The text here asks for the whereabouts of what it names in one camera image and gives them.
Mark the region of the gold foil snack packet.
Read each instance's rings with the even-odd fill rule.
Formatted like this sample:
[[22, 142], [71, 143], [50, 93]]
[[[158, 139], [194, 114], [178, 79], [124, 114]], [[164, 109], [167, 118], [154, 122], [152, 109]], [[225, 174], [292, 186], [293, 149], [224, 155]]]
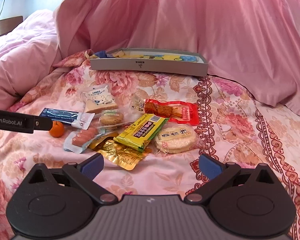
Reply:
[[152, 149], [149, 147], [146, 147], [143, 152], [139, 152], [116, 142], [114, 137], [117, 135], [119, 135], [117, 132], [106, 133], [98, 139], [94, 139], [89, 148], [102, 154], [108, 161], [128, 171], [133, 170], [140, 161], [152, 153]]

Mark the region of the round cookie clear packet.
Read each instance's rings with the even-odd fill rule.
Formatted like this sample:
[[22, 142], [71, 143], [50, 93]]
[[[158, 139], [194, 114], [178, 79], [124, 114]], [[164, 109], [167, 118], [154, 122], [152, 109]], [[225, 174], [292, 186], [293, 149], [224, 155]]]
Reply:
[[121, 124], [124, 120], [124, 115], [118, 109], [104, 110], [100, 116], [100, 124], [102, 126], [111, 126]]

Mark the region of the dark wooden headboard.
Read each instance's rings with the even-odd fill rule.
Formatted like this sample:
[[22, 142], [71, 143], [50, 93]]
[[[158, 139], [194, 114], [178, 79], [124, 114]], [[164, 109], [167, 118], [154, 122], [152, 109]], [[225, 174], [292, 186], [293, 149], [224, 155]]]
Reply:
[[0, 37], [15, 29], [24, 21], [23, 16], [15, 16], [0, 20]]

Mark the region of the sausage snack packet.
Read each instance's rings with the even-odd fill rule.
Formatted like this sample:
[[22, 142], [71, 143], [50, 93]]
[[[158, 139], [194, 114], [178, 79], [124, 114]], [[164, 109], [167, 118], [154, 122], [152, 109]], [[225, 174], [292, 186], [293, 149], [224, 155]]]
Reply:
[[104, 128], [95, 127], [71, 132], [65, 139], [63, 149], [68, 152], [81, 154], [88, 148], [93, 140], [100, 138], [105, 132], [106, 130]]

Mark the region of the toast bread cow packet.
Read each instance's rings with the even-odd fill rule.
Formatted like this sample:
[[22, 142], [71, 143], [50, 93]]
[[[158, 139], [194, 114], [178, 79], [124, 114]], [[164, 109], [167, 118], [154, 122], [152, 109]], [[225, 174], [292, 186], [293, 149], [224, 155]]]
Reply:
[[104, 110], [118, 109], [115, 97], [111, 93], [111, 85], [108, 83], [93, 85], [81, 92], [84, 101], [85, 113], [99, 114]]

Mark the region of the red spicy strip packet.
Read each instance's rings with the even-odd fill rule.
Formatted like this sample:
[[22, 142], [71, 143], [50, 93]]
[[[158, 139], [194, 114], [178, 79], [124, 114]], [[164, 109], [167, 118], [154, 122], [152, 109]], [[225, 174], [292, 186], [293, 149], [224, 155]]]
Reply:
[[154, 114], [168, 118], [170, 122], [197, 126], [199, 124], [198, 106], [195, 103], [184, 101], [160, 102], [155, 99], [142, 99], [133, 96], [130, 107], [136, 112]]

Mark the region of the grey cardboard tray box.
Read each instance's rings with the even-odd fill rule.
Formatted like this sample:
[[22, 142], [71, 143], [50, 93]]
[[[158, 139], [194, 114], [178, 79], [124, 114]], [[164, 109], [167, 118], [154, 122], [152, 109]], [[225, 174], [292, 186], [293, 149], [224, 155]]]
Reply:
[[119, 48], [99, 51], [90, 59], [92, 70], [129, 70], [207, 76], [208, 64], [200, 54], [187, 51]]

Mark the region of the floral pink bedspread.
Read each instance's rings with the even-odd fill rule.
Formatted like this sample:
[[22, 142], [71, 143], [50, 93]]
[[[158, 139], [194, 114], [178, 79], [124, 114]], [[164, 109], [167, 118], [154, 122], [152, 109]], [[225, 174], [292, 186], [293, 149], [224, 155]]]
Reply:
[[241, 85], [207, 76], [201, 79], [159, 73], [93, 71], [90, 52], [67, 57], [11, 108], [38, 115], [48, 108], [81, 111], [83, 89], [108, 83], [117, 103], [128, 107], [132, 96], [165, 101], [186, 101], [199, 107], [194, 129], [201, 147], [179, 154], [153, 149], [131, 171], [106, 161], [96, 182], [121, 197], [124, 194], [178, 194], [184, 197], [207, 182], [199, 169], [199, 156], [209, 154], [243, 168], [267, 163], [296, 206], [290, 231], [300, 239], [300, 116], [283, 105], [269, 107]]

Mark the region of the yellow green snack packet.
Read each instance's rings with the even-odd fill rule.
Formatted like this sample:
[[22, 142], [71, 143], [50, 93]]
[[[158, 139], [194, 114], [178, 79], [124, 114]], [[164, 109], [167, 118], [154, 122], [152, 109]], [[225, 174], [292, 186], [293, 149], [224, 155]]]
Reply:
[[168, 118], [144, 114], [113, 139], [119, 144], [143, 152], [166, 122], [168, 122]]

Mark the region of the small orange tangerine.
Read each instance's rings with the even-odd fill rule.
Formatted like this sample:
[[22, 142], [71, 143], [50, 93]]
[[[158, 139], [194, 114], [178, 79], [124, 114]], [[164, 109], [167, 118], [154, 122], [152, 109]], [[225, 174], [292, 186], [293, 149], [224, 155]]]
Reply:
[[60, 121], [53, 121], [52, 128], [49, 130], [49, 134], [54, 138], [60, 138], [65, 132], [64, 125]]

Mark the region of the round rice cracker packet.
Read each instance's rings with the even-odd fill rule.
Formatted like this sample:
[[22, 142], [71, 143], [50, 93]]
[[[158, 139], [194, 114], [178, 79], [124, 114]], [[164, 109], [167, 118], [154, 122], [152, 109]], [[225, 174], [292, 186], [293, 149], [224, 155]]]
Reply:
[[197, 146], [198, 135], [189, 125], [166, 126], [157, 133], [154, 144], [166, 154], [182, 153]]

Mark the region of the blue white stick packet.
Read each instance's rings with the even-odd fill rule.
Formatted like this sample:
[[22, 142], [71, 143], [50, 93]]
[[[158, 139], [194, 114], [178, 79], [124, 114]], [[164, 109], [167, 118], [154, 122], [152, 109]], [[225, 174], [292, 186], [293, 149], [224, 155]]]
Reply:
[[50, 118], [53, 121], [59, 121], [74, 128], [88, 129], [95, 114], [44, 108], [40, 116]]

